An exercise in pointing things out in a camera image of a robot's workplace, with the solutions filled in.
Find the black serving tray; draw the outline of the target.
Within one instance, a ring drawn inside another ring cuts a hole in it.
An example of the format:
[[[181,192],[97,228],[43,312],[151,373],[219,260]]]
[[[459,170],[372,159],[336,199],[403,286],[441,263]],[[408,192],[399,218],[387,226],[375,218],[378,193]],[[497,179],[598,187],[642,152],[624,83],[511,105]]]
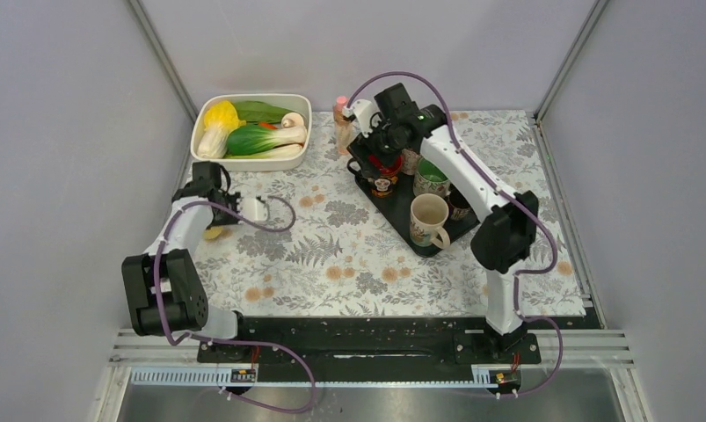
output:
[[[440,253],[440,248],[434,245],[418,246],[410,239],[410,205],[415,196],[412,191],[413,176],[398,174],[396,187],[392,194],[386,197],[377,197],[370,189],[368,182],[360,178],[359,171],[348,170],[353,174],[356,185],[371,200],[383,217],[389,222],[392,228],[403,238],[408,246],[420,257],[430,258]],[[459,221],[452,221],[447,218],[444,229],[448,233],[452,242],[465,237],[479,224],[476,214],[469,211],[467,215]]]

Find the cream floral mug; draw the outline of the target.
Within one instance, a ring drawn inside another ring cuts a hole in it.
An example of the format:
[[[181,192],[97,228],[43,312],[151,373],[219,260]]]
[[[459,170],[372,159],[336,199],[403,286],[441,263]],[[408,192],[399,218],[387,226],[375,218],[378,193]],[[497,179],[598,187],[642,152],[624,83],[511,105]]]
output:
[[[416,196],[410,206],[411,241],[420,247],[446,249],[451,244],[450,236],[444,228],[448,217],[448,204],[440,196],[433,193]]]

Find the yellow toy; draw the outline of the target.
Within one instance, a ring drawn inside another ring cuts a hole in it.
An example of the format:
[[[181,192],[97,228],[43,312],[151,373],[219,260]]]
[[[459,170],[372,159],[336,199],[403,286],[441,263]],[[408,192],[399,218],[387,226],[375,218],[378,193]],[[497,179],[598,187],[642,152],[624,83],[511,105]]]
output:
[[[222,232],[223,232],[223,227],[212,227],[212,228],[206,229],[203,232],[202,237],[206,241],[212,241],[212,240],[215,240],[216,238],[218,238],[222,234]]]

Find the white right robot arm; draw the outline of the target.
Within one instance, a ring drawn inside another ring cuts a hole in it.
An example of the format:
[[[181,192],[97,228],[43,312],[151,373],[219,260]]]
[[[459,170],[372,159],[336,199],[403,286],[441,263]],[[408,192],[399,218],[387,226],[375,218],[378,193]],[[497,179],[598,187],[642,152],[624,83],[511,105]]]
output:
[[[353,175],[360,187],[376,193],[392,187],[385,171],[411,149],[442,171],[468,202],[477,218],[470,248],[486,271],[490,293],[484,350],[492,360],[509,360],[527,333],[528,318],[518,302],[518,277],[524,272],[519,264],[543,228],[538,198],[516,191],[477,157],[455,132],[443,100],[420,107],[402,84],[394,84],[373,101],[350,98],[342,115],[360,127],[347,148],[359,167]]]

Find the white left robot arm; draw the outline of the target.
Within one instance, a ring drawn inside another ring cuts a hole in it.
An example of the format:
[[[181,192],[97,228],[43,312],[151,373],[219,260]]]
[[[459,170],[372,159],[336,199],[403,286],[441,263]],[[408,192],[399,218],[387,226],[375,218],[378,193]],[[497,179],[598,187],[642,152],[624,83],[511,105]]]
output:
[[[173,195],[169,220],[156,241],[121,265],[131,324],[139,336],[164,335],[156,299],[159,281],[164,316],[173,335],[191,331],[219,338],[219,350],[228,359],[244,360],[251,353],[251,335],[238,329],[236,312],[208,303],[193,262],[207,230],[238,223],[233,213],[241,196],[228,192],[230,177],[219,164],[199,162],[192,170],[192,180]]]

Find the pink glass mug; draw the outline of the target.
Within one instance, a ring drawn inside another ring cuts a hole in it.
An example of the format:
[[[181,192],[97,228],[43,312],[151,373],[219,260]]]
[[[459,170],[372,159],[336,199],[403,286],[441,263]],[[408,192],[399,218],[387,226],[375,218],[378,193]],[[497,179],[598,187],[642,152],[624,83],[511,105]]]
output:
[[[414,176],[417,172],[421,155],[413,149],[404,149],[402,151],[402,169],[401,172],[408,176]]]

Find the brown striped small mug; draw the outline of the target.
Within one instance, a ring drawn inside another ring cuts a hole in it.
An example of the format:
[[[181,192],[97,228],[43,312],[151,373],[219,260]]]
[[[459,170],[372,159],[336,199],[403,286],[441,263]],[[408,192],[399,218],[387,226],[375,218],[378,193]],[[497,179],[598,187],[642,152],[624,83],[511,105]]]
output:
[[[453,190],[449,193],[447,196],[447,204],[450,221],[457,222],[463,220],[471,212],[469,202],[458,190]]]

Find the black mug with tan rim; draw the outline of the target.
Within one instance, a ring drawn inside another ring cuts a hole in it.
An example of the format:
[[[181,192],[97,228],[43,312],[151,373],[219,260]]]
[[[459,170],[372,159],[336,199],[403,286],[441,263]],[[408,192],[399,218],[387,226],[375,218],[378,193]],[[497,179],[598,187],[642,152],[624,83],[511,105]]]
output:
[[[402,156],[399,156],[391,166],[383,165],[374,155],[370,155],[368,161],[379,171],[376,177],[365,177],[360,164],[354,158],[347,161],[346,168],[353,174],[355,183],[361,189],[368,190],[378,198],[390,196],[396,190],[400,172],[403,169]]]

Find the beige upside-down mug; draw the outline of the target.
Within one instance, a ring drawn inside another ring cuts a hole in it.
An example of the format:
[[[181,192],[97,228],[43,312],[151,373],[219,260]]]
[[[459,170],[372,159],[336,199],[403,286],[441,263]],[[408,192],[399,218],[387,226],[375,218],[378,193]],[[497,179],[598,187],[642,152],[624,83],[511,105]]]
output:
[[[415,196],[431,193],[445,198],[450,185],[450,180],[439,168],[423,157],[419,159],[412,184]]]

